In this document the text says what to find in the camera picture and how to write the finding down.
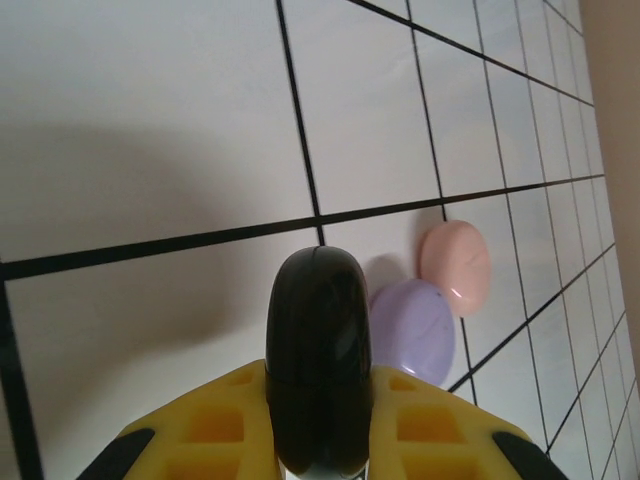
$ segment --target pink egg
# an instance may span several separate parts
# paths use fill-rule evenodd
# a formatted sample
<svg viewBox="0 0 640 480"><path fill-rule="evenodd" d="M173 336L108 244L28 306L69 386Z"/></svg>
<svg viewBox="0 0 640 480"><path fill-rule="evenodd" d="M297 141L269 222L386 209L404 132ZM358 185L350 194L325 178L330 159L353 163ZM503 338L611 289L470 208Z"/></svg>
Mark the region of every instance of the pink egg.
<svg viewBox="0 0 640 480"><path fill-rule="evenodd" d="M489 296L491 258L473 225L452 220L430 230L419 254L420 278L436 285L455 315L477 312Z"/></svg>

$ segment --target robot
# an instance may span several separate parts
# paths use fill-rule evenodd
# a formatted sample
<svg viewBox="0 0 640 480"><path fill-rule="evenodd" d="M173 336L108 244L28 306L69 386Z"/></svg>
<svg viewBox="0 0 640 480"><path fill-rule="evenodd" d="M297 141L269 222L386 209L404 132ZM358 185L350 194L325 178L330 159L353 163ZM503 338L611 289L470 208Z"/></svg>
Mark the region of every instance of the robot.
<svg viewBox="0 0 640 480"><path fill-rule="evenodd" d="M78 480L566 480L519 428L371 365L357 261L300 250L273 285L264 360L126 427Z"/></svg>

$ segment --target white grid paper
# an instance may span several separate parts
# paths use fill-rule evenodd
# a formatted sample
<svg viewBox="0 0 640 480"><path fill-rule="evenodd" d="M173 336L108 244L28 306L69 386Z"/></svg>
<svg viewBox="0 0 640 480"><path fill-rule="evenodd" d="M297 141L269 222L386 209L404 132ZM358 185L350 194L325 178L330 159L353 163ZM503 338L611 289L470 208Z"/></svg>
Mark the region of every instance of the white grid paper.
<svg viewBox="0 0 640 480"><path fill-rule="evenodd" d="M28 3L0 31L0 478L74 478L126 423L263 356L289 253L347 248L380 287L443 218L495 266L444 387L572 479L637 478L577 0Z"/></svg>

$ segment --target purple stone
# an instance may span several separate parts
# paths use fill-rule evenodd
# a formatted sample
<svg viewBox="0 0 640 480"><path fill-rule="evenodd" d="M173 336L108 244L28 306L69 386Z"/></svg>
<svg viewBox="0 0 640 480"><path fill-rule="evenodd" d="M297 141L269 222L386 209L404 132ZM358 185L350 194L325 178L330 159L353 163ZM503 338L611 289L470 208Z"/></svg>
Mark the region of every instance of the purple stone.
<svg viewBox="0 0 640 480"><path fill-rule="evenodd" d="M372 300L373 363L432 385L447 378L455 350L453 315L437 287L412 279L389 285Z"/></svg>

